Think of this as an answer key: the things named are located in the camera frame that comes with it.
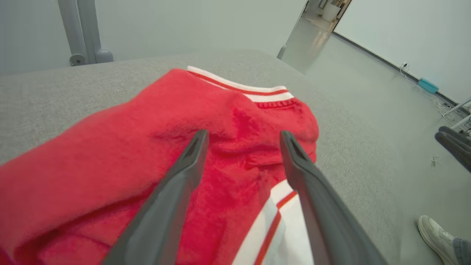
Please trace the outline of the white metal table legs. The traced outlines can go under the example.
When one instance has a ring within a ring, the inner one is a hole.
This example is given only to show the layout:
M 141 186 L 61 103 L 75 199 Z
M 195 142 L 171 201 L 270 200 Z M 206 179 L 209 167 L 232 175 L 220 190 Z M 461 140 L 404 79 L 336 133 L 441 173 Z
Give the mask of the white metal table legs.
M 457 104 L 456 106 L 454 106 L 453 108 L 449 109 L 448 111 L 444 112 L 442 114 L 442 117 L 444 117 L 447 120 L 446 116 L 453 113 L 453 112 L 456 112 L 458 109 L 461 109 L 464 105 L 468 104 L 471 102 L 471 97 L 469 97 L 468 99 L 466 99 L 464 102 L 461 102 L 460 104 Z M 471 113 L 464 117 L 463 119 L 461 119 L 460 121 L 456 122 L 455 124 L 453 124 L 450 129 L 451 130 L 454 130 L 454 129 L 459 129 L 460 126 L 466 124 L 467 122 L 469 122 L 469 120 L 471 119 Z

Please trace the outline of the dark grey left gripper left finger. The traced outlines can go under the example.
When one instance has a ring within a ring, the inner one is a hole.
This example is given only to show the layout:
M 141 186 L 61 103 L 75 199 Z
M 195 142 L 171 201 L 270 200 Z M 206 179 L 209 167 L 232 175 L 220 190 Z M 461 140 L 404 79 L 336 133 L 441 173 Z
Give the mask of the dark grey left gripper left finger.
M 175 265 L 187 207 L 199 186 L 209 132 L 199 130 L 101 265 Z

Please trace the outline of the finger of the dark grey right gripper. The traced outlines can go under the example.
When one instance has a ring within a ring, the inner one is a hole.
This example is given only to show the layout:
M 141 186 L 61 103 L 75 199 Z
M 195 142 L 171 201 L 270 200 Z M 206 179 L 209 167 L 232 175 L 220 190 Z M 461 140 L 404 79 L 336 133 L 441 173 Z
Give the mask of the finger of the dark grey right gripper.
M 438 129 L 438 133 L 439 136 L 445 140 L 471 145 L 471 138 L 466 137 L 464 133 L 456 131 L 450 127 L 442 126 Z
M 435 134 L 435 139 L 471 173 L 471 145 L 445 140 L 439 136 L 438 132 Z

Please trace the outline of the teal box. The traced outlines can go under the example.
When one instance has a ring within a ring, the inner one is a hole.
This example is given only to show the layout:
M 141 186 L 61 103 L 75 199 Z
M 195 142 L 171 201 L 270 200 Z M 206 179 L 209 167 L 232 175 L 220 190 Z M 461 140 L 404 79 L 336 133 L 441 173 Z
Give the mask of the teal box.
M 432 82 L 429 82 L 424 78 L 421 78 L 418 81 L 418 86 L 431 94 L 435 94 L 439 90 L 438 86 L 434 85 Z

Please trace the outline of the grey metal post with bracket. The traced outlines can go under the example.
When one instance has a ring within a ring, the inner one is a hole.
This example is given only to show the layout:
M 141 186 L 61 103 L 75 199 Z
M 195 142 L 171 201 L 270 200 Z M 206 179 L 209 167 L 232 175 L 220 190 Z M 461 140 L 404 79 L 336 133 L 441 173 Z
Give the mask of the grey metal post with bracket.
M 113 54 L 102 46 L 95 0 L 57 0 L 69 43 L 72 67 L 113 62 Z

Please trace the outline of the red basketball jersey white trim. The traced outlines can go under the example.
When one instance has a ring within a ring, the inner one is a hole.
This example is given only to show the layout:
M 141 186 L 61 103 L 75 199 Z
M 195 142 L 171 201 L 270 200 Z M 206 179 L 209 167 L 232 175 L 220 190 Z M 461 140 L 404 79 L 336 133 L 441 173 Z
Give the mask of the red basketball jersey white trim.
M 99 265 L 201 129 L 176 265 L 313 264 L 280 149 L 287 130 L 316 161 L 310 108 L 188 66 L 0 166 L 0 265 Z

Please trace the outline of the blue jeans leg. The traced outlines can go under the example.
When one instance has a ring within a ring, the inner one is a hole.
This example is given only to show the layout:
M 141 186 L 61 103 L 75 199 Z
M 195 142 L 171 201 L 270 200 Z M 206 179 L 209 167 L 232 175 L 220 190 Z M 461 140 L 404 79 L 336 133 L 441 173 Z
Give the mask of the blue jeans leg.
M 471 265 L 471 240 L 456 237 L 453 240 L 453 250 L 458 265 Z

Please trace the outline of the white sneaker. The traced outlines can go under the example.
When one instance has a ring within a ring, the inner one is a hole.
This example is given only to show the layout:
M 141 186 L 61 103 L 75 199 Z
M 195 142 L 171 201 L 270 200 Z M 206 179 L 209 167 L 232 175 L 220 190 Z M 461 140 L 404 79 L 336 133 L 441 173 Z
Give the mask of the white sneaker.
M 422 239 L 439 256 L 444 265 L 458 265 L 453 247 L 455 236 L 427 215 L 418 218 L 417 227 Z

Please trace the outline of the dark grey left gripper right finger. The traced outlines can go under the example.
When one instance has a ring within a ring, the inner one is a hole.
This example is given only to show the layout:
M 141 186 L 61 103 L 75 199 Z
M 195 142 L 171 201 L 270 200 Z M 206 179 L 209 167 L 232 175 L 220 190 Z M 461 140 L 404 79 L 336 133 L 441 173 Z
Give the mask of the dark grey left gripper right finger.
M 388 265 L 290 131 L 280 132 L 287 181 L 299 195 L 315 265 Z

